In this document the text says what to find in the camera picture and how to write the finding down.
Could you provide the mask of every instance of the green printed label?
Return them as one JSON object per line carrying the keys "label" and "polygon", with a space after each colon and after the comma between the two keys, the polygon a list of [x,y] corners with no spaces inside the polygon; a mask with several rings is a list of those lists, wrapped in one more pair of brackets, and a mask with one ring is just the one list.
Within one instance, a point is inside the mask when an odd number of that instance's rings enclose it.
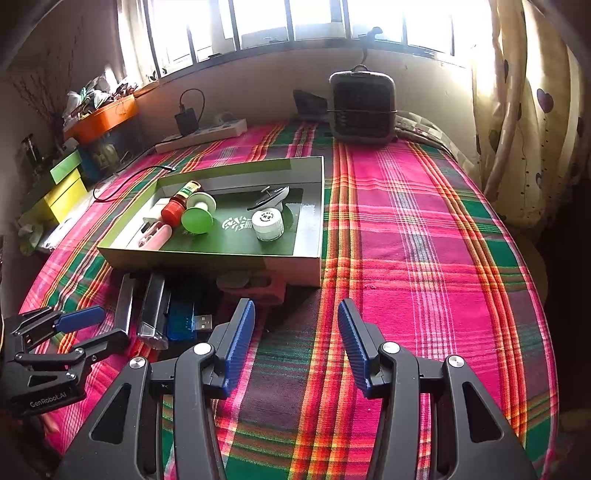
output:
{"label": "green printed label", "polygon": [[198,184],[196,181],[190,181],[187,183],[182,189],[180,189],[177,195],[188,199],[193,193],[198,191],[201,188],[201,185]]}

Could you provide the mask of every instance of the black cable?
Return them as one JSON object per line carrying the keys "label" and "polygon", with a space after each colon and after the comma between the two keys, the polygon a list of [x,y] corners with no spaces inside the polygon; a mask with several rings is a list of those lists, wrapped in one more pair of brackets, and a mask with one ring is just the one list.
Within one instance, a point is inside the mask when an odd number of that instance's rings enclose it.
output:
{"label": "black cable", "polygon": [[187,92],[191,92],[192,90],[194,90],[195,92],[201,93],[201,96],[203,97],[203,106],[201,107],[201,113],[199,114],[199,118],[197,118],[197,123],[199,123],[201,121],[201,117],[203,116],[203,112],[205,111],[205,93],[203,93],[202,90],[200,90],[198,88],[186,89],[183,93],[181,93],[181,96],[178,99],[178,108],[179,108],[179,110],[181,110],[181,112],[185,111],[185,106],[183,105],[183,95]]}
{"label": "black cable", "polygon": [[117,188],[117,190],[115,190],[113,193],[111,193],[107,198],[101,199],[98,198],[96,196],[96,188],[92,189],[92,196],[95,198],[95,201],[98,203],[105,203],[105,202],[110,202],[111,199],[117,194],[119,193],[119,191],[132,179],[134,178],[136,175],[139,175],[140,173],[149,170],[151,168],[161,168],[163,170],[168,170],[168,171],[175,171],[176,169],[174,167],[169,167],[168,165],[150,165],[149,167],[144,167],[141,168],[140,170],[138,170],[137,172],[135,172],[133,175],[129,176],[127,179],[125,179],[125,181],[119,185],[119,187]]}

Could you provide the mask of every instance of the yellow box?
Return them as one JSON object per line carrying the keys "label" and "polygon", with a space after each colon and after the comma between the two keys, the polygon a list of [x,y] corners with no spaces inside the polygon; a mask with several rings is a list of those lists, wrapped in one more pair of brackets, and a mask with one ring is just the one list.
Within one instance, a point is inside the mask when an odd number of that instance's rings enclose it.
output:
{"label": "yellow box", "polygon": [[18,223],[61,223],[72,207],[87,193],[80,172],[75,168],[31,210],[23,214]]}

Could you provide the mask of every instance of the windowsill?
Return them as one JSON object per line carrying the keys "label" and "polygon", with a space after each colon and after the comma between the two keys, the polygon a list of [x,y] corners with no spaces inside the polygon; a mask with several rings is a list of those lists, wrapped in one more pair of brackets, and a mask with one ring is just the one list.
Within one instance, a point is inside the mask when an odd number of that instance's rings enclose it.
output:
{"label": "windowsill", "polygon": [[[135,91],[134,96],[140,97],[152,90],[154,90],[159,85],[164,85],[165,83],[172,82],[178,78],[184,77],[186,75],[190,75],[195,72],[199,72],[201,70],[205,70],[211,67],[215,67],[221,65],[223,63],[227,63],[234,60],[240,59],[247,59],[250,57],[255,57],[257,55],[264,55],[267,53],[275,53],[280,51],[290,51],[290,50],[306,50],[312,48],[352,48],[355,50],[362,49],[362,40],[358,39],[349,39],[349,38],[327,38],[321,40],[296,40],[296,41],[285,41],[279,43],[271,43],[268,45],[261,45],[258,47],[251,47],[245,48],[243,50],[232,51],[229,53],[225,53],[223,55],[218,55],[217,57],[209,58],[207,60],[203,60],[198,62],[195,65],[191,65],[189,67],[185,67],[183,69],[177,70],[176,72],[169,73],[168,75],[151,82],[142,88]],[[442,61],[444,63],[449,63],[452,65],[456,65],[462,68],[467,68],[468,65],[462,59],[457,57],[452,57],[451,55],[441,53],[434,50],[429,50],[427,48],[421,47],[413,47],[413,46],[406,46],[400,43],[394,43],[389,41],[379,41],[376,40],[373,42],[370,50],[385,50],[385,51],[392,51],[396,53],[405,53],[408,55],[413,55],[417,57],[424,57],[432,60]]]}

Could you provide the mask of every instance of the plaid bedspread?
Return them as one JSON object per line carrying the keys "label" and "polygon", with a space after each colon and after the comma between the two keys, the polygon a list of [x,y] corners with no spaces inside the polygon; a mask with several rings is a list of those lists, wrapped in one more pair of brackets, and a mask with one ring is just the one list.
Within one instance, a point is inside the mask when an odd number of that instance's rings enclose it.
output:
{"label": "plaid bedspread", "polygon": [[[335,142],[326,125],[281,123],[245,135],[146,158],[189,171],[265,158],[323,155],[326,162],[323,279],[320,289],[288,288],[282,307],[258,309],[238,388],[214,405],[228,478],[363,479],[379,401],[356,390],[336,321],[354,299],[366,322],[416,355],[457,353],[470,363],[547,472],[557,423],[557,380],[544,313],[505,227],[457,165],[439,150],[405,141],[384,148]],[[45,344],[67,352],[111,328],[122,274],[96,245],[131,199],[165,174],[148,171],[122,199],[95,203],[53,252],[22,310],[103,306],[107,321]],[[116,181],[114,191],[123,179]],[[128,355],[94,366],[87,399],[52,413],[64,452],[125,362],[149,356],[134,340]],[[171,401],[163,431],[165,476],[174,479]],[[424,409],[419,478],[430,454]]]}

